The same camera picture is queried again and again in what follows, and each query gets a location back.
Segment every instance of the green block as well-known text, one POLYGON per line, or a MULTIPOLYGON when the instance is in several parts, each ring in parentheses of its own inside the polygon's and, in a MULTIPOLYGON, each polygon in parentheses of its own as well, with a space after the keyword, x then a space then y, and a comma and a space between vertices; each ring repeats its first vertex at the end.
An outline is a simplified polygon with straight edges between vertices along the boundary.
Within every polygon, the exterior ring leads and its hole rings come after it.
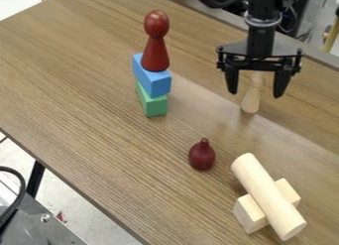
POLYGON ((138 79, 136 79, 136 88, 147 117, 165 115, 168 112, 168 97, 166 95, 151 98, 138 79))

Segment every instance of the table leg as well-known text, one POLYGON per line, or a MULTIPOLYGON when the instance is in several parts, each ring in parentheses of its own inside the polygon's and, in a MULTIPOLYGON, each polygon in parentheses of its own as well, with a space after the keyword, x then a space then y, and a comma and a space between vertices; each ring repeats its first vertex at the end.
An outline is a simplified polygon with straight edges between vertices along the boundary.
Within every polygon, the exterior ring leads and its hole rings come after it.
POLYGON ((41 165, 38 161, 34 163, 33 170, 31 172, 31 177, 27 185, 27 193, 35 198, 37 196, 40 183, 42 182, 45 172, 45 167, 41 165))

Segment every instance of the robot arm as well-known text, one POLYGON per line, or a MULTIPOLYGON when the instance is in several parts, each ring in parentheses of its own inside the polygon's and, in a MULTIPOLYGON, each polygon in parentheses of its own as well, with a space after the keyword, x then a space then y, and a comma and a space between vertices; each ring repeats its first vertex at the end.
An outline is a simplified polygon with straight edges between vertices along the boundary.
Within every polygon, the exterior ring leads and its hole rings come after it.
POLYGON ((237 93, 241 69, 274 71, 275 98, 283 95, 290 77, 300 72, 302 50, 275 40, 282 10, 289 8, 295 1, 249 0, 249 10, 244 15, 249 25, 247 40, 217 48, 217 67, 225 72, 231 93, 237 93))

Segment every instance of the blue block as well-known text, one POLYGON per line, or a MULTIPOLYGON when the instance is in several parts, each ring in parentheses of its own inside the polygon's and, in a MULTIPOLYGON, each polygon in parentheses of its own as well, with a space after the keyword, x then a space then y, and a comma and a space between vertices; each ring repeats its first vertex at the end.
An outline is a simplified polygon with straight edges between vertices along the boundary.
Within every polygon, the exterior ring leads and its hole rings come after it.
POLYGON ((133 55, 133 74, 143 85, 151 98, 170 93, 171 75, 168 70, 152 72, 143 68, 141 58, 143 54, 133 55))

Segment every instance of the red game piece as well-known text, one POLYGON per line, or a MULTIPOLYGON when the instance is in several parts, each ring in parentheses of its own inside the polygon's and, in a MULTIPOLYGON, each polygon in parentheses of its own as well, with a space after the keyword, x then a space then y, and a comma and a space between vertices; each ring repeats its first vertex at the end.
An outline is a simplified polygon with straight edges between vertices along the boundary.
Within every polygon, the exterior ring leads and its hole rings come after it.
POLYGON ((144 21, 146 33, 150 36, 141 64, 149 71, 163 71, 170 66, 164 36, 169 31, 170 20, 163 11, 151 11, 144 21))
POLYGON ((215 152, 209 145, 208 139, 203 138, 199 143, 192 146, 188 157, 189 163, 194 169, 205 171, 213 167, 215 152))

